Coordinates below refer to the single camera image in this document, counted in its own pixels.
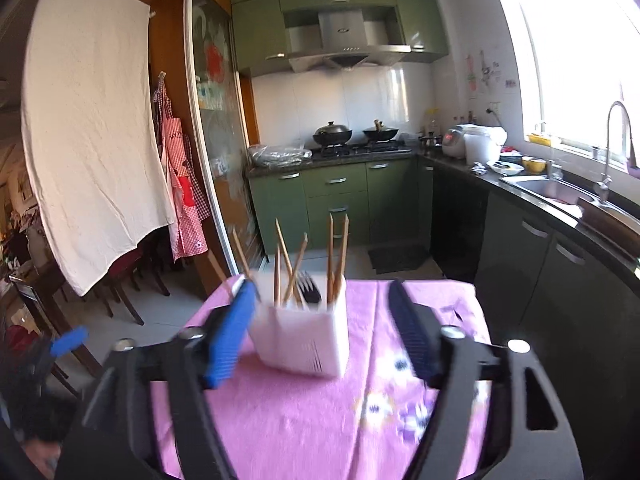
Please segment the black plastic fork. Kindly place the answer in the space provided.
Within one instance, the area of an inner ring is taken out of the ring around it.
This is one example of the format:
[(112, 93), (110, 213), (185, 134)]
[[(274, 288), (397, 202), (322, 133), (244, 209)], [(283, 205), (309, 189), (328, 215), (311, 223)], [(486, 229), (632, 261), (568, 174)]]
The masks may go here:
[(318, 307), (321, 301), (321, 294), (311, 275), (306, 271), (299, 272), (299, 274), (297, 274), (296, 283), (306, 305)]

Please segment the steel kitchen sink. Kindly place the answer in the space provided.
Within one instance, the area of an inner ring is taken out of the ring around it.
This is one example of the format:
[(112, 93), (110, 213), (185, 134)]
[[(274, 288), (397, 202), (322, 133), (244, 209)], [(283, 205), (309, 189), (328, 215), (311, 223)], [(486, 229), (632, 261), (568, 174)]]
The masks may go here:
[(501, 181), (536, 196), (574, 219), (582, 218), (582, 206), (593, 205), (596, 198), (586, 191), (562, 180), (550, 180), (544, 176), (502, 177)]

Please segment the steel kitchen faucet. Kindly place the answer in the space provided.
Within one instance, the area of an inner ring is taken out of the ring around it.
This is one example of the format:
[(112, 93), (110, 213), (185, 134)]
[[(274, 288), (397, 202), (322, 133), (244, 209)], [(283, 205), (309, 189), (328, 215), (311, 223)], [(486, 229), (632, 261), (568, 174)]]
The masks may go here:
[[(620, 144), (616, 146), (617, 151), (613, 151), (613, 127), (612, 117), (614, 110), (620, 111)], [(594, 185), (594, 192), (600, 203), (606, 203), (611, 191), (611, 168), (613, 157), (616, 156), (626, 164), (628, 176), (639, 179), (639, 164), (634, 150), (634, 136), (632, 135), (632, 125), (630, 116), (625, 104), (620, 101), (614, 101), (608, 109), (606, 116), (606, 144), (605, 159), (603, 171), (600, 180)]]

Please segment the green kitchen cabinets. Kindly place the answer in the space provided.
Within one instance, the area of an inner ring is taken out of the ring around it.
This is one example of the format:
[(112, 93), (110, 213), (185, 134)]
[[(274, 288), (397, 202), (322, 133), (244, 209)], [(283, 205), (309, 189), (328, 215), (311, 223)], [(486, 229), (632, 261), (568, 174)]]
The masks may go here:
[(349, 220), (352, 246), (408, 240), (431, 244), (434, 170), (416, 154), (368, 155), (285, 169), (254, 167), (247, 179), (267, 255), (278, 244), (276, 223), (289, 248), (307, 235), (310, 249), (326, 249), (330, 219), (335, 238)]

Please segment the pink floral tablecloth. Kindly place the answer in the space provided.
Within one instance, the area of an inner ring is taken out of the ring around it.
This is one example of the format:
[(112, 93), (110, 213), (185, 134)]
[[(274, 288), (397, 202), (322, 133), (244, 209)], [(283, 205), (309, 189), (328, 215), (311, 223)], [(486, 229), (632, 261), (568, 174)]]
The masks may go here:
[(399, 479), (437, 393), (413, 374), (387, 307), (386, 281), (346, 285), (350, 356), (338, 379), (265, 365), (244, 341), (233, 376), (207, 390), (241, 479)]

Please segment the white hanging cloth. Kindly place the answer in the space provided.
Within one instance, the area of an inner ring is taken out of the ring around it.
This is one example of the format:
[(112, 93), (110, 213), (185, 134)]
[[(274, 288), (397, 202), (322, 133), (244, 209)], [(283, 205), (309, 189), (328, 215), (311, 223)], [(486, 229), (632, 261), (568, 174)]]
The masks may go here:
[(26, 46), (26, 167), (52, 254), (78, 295), (176, 220), (160, 166), (139, 0), (39, 0)]

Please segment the red checkered apron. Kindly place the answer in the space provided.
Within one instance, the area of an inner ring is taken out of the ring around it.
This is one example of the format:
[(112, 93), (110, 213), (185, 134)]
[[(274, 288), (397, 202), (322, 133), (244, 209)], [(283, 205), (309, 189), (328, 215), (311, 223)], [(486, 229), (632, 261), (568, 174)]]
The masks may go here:
[(202, 222), (210, 215), (204, 194), (196, 180), (189, 137), (181, 119), (172, 112), (166, 87), (166, 73), (160, 72), (152, 97), (152, 112), (160, 166), (176, 220), (169, 226), (172, 258), (175, 261), (208, 251)]

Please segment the white plastic utensil holder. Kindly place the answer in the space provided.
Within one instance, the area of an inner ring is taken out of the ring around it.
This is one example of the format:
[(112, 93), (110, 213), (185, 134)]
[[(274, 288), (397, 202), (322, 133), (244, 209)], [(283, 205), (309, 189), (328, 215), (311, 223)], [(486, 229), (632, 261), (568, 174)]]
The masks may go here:
[(289, 299), (275, 304), (274, 277), (259, 271), (255, 283), (260, 298), (248, 333), (265, 364), (288, 372), (340, 378), (349, 360), (346, 280), (336, 298), (317, 307)]

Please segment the plastic bag on counter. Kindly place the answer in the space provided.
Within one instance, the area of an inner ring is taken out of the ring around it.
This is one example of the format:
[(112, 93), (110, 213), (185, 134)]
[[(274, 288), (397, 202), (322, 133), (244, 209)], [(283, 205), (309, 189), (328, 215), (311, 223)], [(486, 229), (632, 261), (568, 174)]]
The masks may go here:
[(312, 151), (295, 146), (256, 144), (248, 148), (253, 164), (260, 168), (286, 168), (310, 162)]

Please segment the white rice cooker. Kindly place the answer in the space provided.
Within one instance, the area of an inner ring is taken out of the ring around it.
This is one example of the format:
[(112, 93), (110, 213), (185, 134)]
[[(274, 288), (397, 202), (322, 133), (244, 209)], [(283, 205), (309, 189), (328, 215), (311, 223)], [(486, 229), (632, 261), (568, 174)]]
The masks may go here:
[(476, 162), (491, 165), (499, 159), (507, 138), (502, 127), (455, 125), (442, 137), (442, 154), (464, 159), (469, 166)]

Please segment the sliding glass door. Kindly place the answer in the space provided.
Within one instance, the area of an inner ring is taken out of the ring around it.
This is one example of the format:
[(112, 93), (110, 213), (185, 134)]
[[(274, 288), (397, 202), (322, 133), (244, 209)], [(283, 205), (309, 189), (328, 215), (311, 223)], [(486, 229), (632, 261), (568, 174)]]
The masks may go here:
[(230, 16), (214, 0), (183, 0), (184, 55), (193, 140), (230, 273), (264, 260), (245, 177), (247, 136), (233, 63)]

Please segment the black wok with lid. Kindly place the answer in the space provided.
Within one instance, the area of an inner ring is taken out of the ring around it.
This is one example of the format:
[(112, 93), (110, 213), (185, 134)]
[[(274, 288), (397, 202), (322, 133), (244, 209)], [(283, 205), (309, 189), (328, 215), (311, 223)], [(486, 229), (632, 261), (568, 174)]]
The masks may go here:
[(328, 122), (318, 128), (312, 138), (322, 148), (346, 144), (352, 137), (352, 129), (342, 124)]

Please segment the black frying pan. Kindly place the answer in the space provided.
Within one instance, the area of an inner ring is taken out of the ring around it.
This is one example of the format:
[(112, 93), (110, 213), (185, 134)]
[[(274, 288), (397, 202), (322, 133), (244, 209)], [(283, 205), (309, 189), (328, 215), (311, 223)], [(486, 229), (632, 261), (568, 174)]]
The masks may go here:
[(373, 126), (362, 130), (369, 142), (388, 142), (397, 136), (398, 129), (386, 126), (382, 120), (375, 119)]

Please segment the steel range hood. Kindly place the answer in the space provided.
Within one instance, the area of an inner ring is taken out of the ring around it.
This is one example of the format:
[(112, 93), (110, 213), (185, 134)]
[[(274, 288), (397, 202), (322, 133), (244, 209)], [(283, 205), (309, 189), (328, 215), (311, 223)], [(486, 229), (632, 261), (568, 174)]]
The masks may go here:
[(285, 49), (266, 60), (295, 73), (390, 66), (412, 51), (390, 6), (288, 11), (284, 31)]

